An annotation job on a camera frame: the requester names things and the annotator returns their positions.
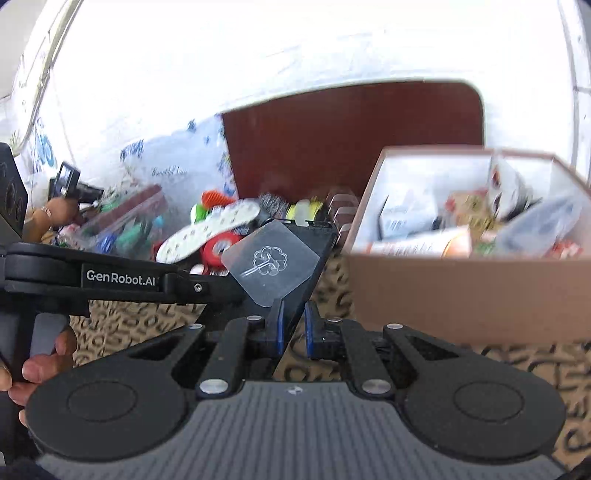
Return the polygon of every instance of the finger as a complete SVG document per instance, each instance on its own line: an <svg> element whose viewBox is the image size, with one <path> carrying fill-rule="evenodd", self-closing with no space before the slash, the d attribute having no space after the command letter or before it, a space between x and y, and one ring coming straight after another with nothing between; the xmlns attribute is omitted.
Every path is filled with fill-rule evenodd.
<svg viewBox="0 0 591 480"><path fill-rule="evenodd" d="M8 396L15 404L24 407L38 386L33 383L14 382L8 390Z"/></svg>
<svg viewBox="0 0 591 480"><path fill-rule="evenodd" d="M71 355L36 355L22 366L22 376L33 383L41 383L74 366Z"/></svg>
<svg viewBox="0 0 591 480"><path fill-rule="evenodd" d="M74 355L78 348L78 338L70 326L56 338L56 352L58 355Z"/></svg>
<svg viewBox="0 0 591 480"><path fill-rule="evenodd" d="M18 412L18 419L21 421L21 423L25 427L29 428L29 425L27 423L27 415L25 414L25 411L24 410L21 410L20 412Z"/></svg>
<svg viewBox="0 0 591 480"><path fill-rule="evenodd" d="M8 368L0 360L0 391L6 392L12 386L12 377Z"/></svg>

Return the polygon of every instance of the human hand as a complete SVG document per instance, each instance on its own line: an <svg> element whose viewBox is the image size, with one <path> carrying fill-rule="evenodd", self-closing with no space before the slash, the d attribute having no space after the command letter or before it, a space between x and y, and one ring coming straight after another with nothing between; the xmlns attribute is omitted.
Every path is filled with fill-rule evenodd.
<svg viewBox="0 0 591 480"><path fill-rule="evenodd" d="M74 223L80 213L78 200L64 197L52 198L47 202L46 208L51 214L49 221L54 228Z"/></svg>
<svg viewBox="0 0 591 480"><path fill-rule="evenodd" d="M76 334L67 327L56 339L56 353L36 355L27 360L22 366L22 376L31 383L12 382L8 369L0 362L0 391L8 391L14 403L25 407L39 384L74 366L73 354L77 344ZM18 419L27 426L24 410L19 412Z"/></svg>

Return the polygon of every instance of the orange object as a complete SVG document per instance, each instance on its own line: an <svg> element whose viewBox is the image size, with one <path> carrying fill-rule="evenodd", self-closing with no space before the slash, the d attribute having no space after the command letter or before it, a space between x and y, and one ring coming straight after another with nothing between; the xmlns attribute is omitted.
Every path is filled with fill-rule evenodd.
<svg viewBox="0 0 591 480"><path fill-rule="evenodd" d="M234 203L233 198L225 196L223 193L217 190L208 190L203 192L201 195L201 204L207 209L211 210L213 207L227 207L231 203Z"/></svg>

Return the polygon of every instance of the patterned carpet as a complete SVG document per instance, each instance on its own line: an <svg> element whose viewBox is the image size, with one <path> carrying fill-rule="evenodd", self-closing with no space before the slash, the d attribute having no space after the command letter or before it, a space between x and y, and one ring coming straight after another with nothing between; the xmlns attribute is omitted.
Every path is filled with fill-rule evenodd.
<svg viewBox="0 0 591 480"><path fill-rule="evenodd" d="M314 291L313 300L324 317L355 318L342 257L334 256ZM72 317L78 336L76 365L82 365L177 327L194 323L201 305L157 305L93 301L90 319ZM339 378L338 365L306 358L302 322L279 367L278 380L320 381ZM558 345L473 346L475 351L535 373L554 385L567 406L567 421L556 444L555 457L569 467L591 454L591 342Z"/></svg>

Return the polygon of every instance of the open cardboard box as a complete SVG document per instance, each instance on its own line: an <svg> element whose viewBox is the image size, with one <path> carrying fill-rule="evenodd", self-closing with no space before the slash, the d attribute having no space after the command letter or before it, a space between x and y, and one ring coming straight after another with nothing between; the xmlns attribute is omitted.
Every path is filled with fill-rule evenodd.
<svg viewBox="0 0 591 480"><path fill-rule="evenodd" d="M421 258L366 253L392 184L453 190L486 186L494 150L382 150L345 243L355 312L368 329L402 323L455 343L554 343L591 338L591 191L551 154L502 150L534 197L572 193L583 212L567 236L584 253L551 258Z"/></svg>

